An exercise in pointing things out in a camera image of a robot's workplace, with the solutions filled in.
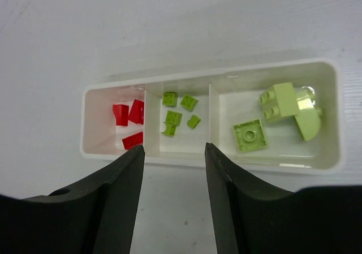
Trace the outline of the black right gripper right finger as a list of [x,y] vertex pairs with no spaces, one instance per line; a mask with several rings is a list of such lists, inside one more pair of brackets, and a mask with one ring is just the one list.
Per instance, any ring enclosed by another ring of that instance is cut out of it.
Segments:
[[361,187],[291,192],[205,147],[218,253],[360,253]]

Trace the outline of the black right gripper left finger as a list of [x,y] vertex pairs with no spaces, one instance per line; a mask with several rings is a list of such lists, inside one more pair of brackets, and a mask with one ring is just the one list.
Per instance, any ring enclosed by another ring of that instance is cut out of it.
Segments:
[[1,252],[129,253],[144,158],[137,145],[49,195],[1,196]]

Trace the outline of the green square lego plate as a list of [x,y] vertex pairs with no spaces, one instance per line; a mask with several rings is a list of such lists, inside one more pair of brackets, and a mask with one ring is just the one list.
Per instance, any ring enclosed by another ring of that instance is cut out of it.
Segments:
[[260,119],[233,125],[236,146],[242,153],[263,149],[268,146],[264,127]]
[[316,106],[316,94],[311,87],[302,87],[296,95],[299,113],[294,118],[303,140],[310,141],[320,131],[322,110]]

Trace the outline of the red curved lego slope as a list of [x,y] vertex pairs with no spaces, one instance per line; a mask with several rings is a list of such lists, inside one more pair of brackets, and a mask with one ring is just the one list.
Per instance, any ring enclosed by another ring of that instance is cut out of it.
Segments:
[[129,106],[125,104],[114,104],[112,107],[115,116],[115,124],[117,126],[128,126]]
[[134,124],[144,124],[144,101],[134,100],[128,115],[128,120]]

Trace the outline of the small green lego brick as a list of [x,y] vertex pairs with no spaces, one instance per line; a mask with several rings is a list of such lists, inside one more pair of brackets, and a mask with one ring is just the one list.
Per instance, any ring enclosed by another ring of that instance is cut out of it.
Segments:
[[180,102],[180,105],[181,105],[183,108],[185,108],[186,110],[188,110],[188,111],[193,111],[198,102],[199,102],[199,101],[198,101],[197,99],[195,99],[194,97],[186,94],[186,95],[182,98],[182,100],[181,100],[181,102]]
[[177,111],[168,110],[165,122],[175,126],[179,126],[182,120],[182,115],[183,115],[182,113],[179,113]]
[[165,92],[162,98],[163,106],[176,107],[178,102],[178,94],[175,92]]
[[198,117],[197,115],[191,115],[190,119],[187,121],[187,126],[194,130],[200,122],[200,117]]
[[167,137],[174,137],[177,129],[177,125],[165,122],[165,130],[161,134]]

